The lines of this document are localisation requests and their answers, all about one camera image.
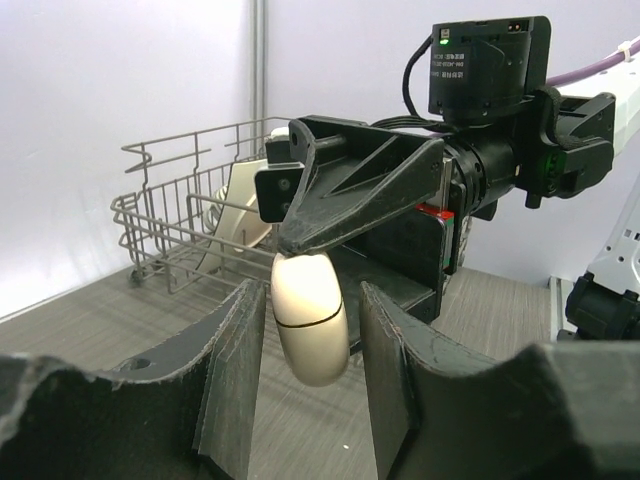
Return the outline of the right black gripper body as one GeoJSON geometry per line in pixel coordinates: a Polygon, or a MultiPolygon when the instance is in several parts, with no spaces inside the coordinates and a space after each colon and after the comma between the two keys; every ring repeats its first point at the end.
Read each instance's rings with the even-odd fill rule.
{"type": "Polygon", "coordinates": [[[472,218],[490,220],[513,189],[536,209],[599,183],[614,157],[614,98],[566,97],[547,78],[551,24],[544,16],[440,23],[417,49],[428,57],[427,117],[407,115],[371,127],[441,138],[438,192],[357,235],[367,256],[426,286],[410,313],[424,322],[441,310],[472,218]]]}

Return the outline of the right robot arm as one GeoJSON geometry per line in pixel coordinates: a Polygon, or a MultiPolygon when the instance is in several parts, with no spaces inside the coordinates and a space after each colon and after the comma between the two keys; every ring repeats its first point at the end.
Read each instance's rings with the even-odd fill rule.
{"type": "Polygon", "coordinates": [[[424,322],[464,261],[574,284],[586,339],[639,334],[639,44],[549,77],[544,16],[442,23],[428,117],[309,115],[266,144],[254,177],[277,226],[273,311],[285,333],[360,340],[362,282],[424,322]]]}

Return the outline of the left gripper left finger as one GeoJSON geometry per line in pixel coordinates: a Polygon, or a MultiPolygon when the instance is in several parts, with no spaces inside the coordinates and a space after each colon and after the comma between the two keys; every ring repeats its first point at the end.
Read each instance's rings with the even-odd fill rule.
{"type": "Polygon", "coordinates": [[[246,478],[265,311],[265,285],[247,280],[112,370],[3,356],[2,477],[246,478]]]}

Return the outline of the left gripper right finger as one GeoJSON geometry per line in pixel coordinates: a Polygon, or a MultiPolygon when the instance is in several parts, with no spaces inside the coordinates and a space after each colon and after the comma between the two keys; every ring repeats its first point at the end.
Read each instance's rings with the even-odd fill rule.
{"type": "Polygon", "coordinates": [[[637,343],[534,343],[497,361],[369,283],[360,332],[380,478],[638,477],[637,343]]]}

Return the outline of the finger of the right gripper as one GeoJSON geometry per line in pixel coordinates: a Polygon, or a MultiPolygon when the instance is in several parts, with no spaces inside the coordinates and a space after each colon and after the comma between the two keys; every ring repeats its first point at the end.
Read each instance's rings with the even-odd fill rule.
{"type": "Polygon", "coordinates": [[[259,216],[265,223],[280,223],[297,192],[304,164],[290,154],[288,139],[265,144],[267,163],[254,175],[259,216]]]}
{"type": "Polygon", "coordinates": [[[440,188],[441,138],[315,116],[291,120],[289,134],[304,170],[278,233],[277,250],[287,257],[340,245],[440,188]]]}

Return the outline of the beige earbud charging case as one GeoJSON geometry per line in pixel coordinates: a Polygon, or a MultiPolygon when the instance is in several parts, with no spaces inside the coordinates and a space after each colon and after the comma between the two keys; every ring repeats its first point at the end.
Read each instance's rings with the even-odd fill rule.
{"type": "Polygon", "coordinates": [[[270,286],[282,351],[293,375],[309,387],[334,383],[347,368],[350,347],[342,291],[329,256],[278,253],[270,286]]]}

